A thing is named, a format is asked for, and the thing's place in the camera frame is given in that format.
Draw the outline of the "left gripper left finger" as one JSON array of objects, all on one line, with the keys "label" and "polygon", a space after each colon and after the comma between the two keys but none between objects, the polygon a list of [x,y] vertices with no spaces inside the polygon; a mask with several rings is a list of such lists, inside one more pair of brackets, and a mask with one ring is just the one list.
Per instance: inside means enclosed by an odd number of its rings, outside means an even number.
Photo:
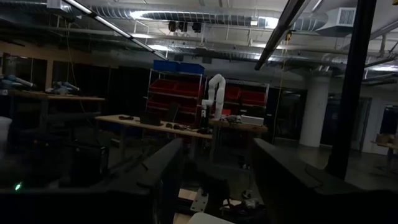
[{"label": "left gripper left finger", "polygon": [[137,209],[139,224],[172,224],[183,175],[183,140],[170,141],[141,166],[145,173],[136,184],[142,194]]}]

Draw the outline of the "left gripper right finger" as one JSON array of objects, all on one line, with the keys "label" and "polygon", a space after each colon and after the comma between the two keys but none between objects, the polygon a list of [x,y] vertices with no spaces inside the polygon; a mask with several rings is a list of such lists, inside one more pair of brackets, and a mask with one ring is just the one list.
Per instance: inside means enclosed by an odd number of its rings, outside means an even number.
[{"label": "left gripper right finger", "polygon": [[338,194],[342,181],[259,138],[252,140],[251,159],[270,224],[326,221],[325,197]]}]

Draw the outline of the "wooden workbench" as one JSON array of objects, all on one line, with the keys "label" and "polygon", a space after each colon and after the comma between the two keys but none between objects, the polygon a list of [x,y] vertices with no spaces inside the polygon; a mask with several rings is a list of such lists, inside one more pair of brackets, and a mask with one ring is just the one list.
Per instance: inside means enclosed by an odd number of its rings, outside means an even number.
[{"label": "wooden workbench", "polygon": [[243,123],[229,123],[227,121],[222,120],[209,120],[209,125],[213,127],[212,132],[212,140],[211,140],[211,149],[210,149],[210,162],[214,162],[215,152],[218,147],[218,136],[221,128],[230,128],[238,131],[248,132],[248,143],[246,146],[246,155],[245,155],[245,163],[251,163],[251,146],[253,138],[261,138],[262,133],[268,132],[268,128],[266,126],[254,126],[251,124],[243,124]]},{"label": "wooden workbench", "polygon": [[[75,121],[79,119],[92,119],[101,114],[101,104],[105,101],[104,98],[94,96],[77,96],[77,95],[53,95],[40,91],[27,90],[6,90],[0,89],[0,96],[11,97],[10,115],[14,113],[14,103],[16,97],[30,98],[40,101],[40,116],[38,131],[44,133],[47,131],[48,124],[54,121]],[[96,112],[82,112],[82,113],[60,113],[49,114],[49,101],[94,101],[98,103],[98,110]]]},{"label": "wooden workbench", "polygon": [[96,116],[95,120],[97,122],[95,127],[95,136],[98,135],[99,130],[99,121],[104,121],[107,123],[120,124],[121,125],[121,133],[119,138],[119,149],[121,151],[121,158],[124,159],[126,156],[126,133],[127,129],[130,127],[148,129],[152,131],[160,131],[165,133],[172,133],[181,136],[190,136],[192,138],[191,148],[189,150],[189,158],[193,159],[195,156],[195,151],[197,148],[197,140],[199,138],[202,139],[212,139],[211,134],[201,134],[198,132],[198,129],[192,129],[191,127],[184,126],[179,123],[170,123],[166,121],[161,121],[160,126],[144,124],[141,123],[139,117],[133,116],[133,120],[130,119],[120,119],[119,117],[123,116],[122,114],[117,115],[107,115],[107,116]]}]

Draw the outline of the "white plastic bin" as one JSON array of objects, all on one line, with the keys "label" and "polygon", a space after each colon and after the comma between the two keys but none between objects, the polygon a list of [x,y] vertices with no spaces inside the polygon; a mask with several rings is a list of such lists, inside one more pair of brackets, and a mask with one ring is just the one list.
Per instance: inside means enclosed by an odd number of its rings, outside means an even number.
[{"label": "white plastic bin", "polygon": [[214,217],[207,213],[196,213],[189,219],[187,224],[234,224],[234,223],[218,217]]}]

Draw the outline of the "white box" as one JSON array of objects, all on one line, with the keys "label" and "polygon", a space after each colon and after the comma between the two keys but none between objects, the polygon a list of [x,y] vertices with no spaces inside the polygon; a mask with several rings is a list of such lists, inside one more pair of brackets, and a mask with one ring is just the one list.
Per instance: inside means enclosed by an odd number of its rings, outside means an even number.
[{"label": "white box", "polygon": [[248,125],[253,125],[253,126],[263,126],[264,125],[263,118],[246,116],[246,115],[241,115],[241,122],[243,124],[248,124]]}]

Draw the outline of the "white round column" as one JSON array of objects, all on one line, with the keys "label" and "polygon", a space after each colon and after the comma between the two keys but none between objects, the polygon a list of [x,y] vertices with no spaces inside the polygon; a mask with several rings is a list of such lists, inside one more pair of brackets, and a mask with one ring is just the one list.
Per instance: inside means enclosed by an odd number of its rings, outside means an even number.
[{"label": "white round column", "polygon": [[330,77],[312,77],[307,82],[307,98],[299,144],[319,147],[328,103]]}]

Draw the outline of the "red storage bin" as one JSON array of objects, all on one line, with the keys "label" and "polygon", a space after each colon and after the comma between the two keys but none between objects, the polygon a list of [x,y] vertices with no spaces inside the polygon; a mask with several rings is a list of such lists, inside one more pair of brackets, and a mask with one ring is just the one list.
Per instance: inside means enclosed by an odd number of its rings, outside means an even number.
[{"label": "red storage bin", "polygon": [[258,91],[242,91],[241,101],[242,103],[249,105],[265,105],[266,94]]},{"label": "red storage bin", "polygon": [[179,82],[175,87],[175,94],[183,96],[197,97],[201,94],[203,89],[199,83]]},{"label": "red storage bin", "polygon": [[175,80],[158,79],[150,85],[150,91],[157,93],[173,93],[178,82]]},{"label": "red storage bin", "polygon": [[239,99],[241,89],[237,86],[227,86],[225,88],[224,98],[226,101],[236,101]]}]

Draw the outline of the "blue storage bin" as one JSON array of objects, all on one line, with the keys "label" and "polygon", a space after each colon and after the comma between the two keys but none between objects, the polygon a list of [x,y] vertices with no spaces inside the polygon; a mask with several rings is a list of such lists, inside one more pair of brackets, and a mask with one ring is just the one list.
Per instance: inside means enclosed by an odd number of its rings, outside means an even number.
[{"label": "blue storage bin", "polygon": [[180,63],[179,72],[203,75],[205,68],[197,63]]},{"label": "blue storage bin", "polygon": [[173,61],[154,60],[153,69],[163,72],[179,72],[180,64]]}]

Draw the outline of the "long ceiling light strip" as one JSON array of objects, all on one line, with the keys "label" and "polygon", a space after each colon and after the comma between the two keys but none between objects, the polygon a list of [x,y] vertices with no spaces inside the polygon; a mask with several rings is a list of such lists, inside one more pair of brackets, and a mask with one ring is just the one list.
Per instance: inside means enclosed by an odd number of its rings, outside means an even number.
[{"label": "long ceiling light strip", "polygon": [[160,52],[158,52],[155,49],[153,49],[152,47],[149,47],[148,45],[144,44],[140,40],[138,40],[135,37],[133,37],[131,34],[127,33],[125,30],[123,30],[120,27],[118,27],[118,26],[114,25],[113,23],[109,22],[108,20],[106,20],[102,16],[98,15],[97,13],[95,13],[91,9],[87,8],[86,6],[80,4],[78,1],[76,1],[76,0],[62,0],[62,1],[68,3],[69,5],[73,6],[76,9],[78,9],[82,13],[86,14],[88,17],[90,17],[92,19],[95,19],[96,21],[98,21],[102,25],[110,28],[112,31],[114,31],[117,34],[123,36],[127,40],[129,40],[131,42],[134,42],[136,45],[138,45],[141,48],[145,49],[146,51],[156,55],[157,57],[161,58],[162,60],[166,60],[166,61],[168,60],[168,58],[165,57],[164,55],[162,55]]}]

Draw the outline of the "white ceiling air unit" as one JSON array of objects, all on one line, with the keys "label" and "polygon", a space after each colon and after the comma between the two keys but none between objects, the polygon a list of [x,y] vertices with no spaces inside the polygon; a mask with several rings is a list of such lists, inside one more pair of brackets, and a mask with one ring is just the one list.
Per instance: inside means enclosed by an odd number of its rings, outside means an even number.
[{"label": "white ceiling air unit", "polygon": [[328,20],[316,33],[327,37],[346,37],[352,34],[356,15],[355,7],[339,7],[325,13]]}]

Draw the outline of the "black aluminium rig frame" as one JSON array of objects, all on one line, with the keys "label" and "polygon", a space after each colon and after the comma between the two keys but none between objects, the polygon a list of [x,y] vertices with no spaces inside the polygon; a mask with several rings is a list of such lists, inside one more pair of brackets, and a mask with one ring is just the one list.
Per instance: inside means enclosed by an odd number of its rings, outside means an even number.
[{"label": "black aluminium rig frame", "polygon": [[[265,49],[257,61],[254,69],[260,70],[268,61],[282,35],[290,27],[293,19],[298,15],[305,0],[288,0],[279,17]],[[351,35],[345,77],[341,92],[340,110],[338,115],[338,132],[328,159],[326,171],[344,180],[348,167],[351,150],[351,137],[354,127],[354,116],[359,102],[359,95],[363,81],[364,65],[368,54],[368,45],[371,36],[374,13],[377,0],[358,0],[354,17],[354,29]]]}]

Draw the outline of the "silver ventilation duct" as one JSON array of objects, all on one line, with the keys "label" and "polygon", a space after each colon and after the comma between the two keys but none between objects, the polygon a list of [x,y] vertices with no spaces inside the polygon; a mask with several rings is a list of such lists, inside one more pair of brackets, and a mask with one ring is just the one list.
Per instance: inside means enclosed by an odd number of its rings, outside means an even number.
[{"label": "silver ventilation duct", "polygon": [[91,6],[95,13],[113,19],[137,19],[153,21],[181,21],[227,26],[257,27],[275,29],[280,13],[249,9],[184,9],[177,7],[153,8],[148,5],[136,7]]}]

